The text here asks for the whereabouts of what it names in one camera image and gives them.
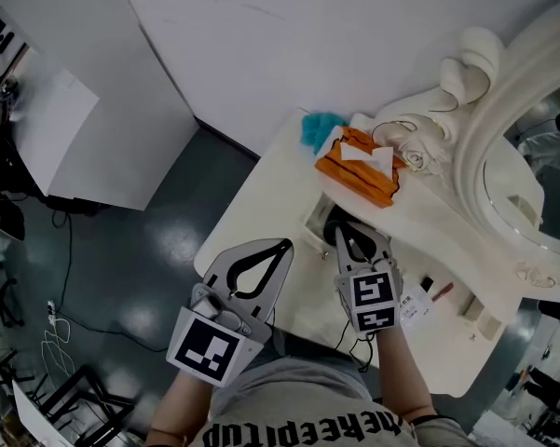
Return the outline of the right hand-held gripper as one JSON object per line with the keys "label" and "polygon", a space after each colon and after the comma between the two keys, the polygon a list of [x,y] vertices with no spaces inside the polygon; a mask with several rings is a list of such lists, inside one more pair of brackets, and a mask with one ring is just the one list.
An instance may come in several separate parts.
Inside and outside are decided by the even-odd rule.
{"label": "right hand-held gripper", "polygon": [[[389,238],[363,223],[335,228],[339,272],[334,283],[356,333],[375,333],[400,324],[402,277]],[[369,261],[381,260],[373,266]]]}

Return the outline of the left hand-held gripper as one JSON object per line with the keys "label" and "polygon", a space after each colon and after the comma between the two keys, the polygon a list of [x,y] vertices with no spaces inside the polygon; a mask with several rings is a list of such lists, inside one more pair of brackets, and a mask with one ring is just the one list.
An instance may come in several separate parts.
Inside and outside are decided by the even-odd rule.
{"label": "left hand-held gripper", "polygon": [[[166,361],[212,386],[229,386],[271,337],[266,321],[293,259],[288,238],[257,239],[221,252],[206,284],[195,285],[190,306],[181,309]],[[221,288],[214,288],[216,282]]]}

